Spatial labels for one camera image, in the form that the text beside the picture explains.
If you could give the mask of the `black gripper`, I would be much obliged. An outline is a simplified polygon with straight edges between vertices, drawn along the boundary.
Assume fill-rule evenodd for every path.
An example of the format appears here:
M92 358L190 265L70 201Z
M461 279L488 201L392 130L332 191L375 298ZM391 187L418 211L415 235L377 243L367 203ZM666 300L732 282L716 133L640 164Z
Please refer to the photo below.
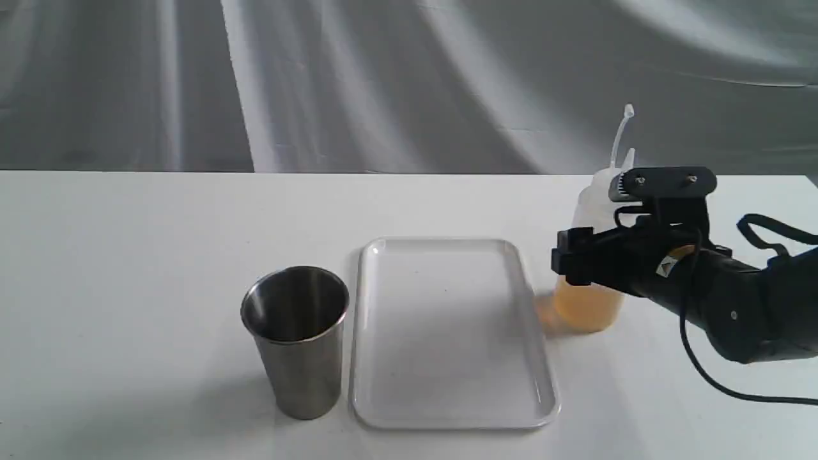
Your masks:
M556 236L550 268L571 286L595 282L652 301L687 301L696 258L697 230L683 224L569 228Z

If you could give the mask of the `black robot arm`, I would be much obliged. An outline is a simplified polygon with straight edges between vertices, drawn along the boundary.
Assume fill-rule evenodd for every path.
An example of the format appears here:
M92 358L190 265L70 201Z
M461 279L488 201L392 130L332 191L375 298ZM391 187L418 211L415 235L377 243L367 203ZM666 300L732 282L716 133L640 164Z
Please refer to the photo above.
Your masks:
M722 358L750 364L816 356L816 249L755 268L687 226L558 233L552 270L652 301L697 326Z

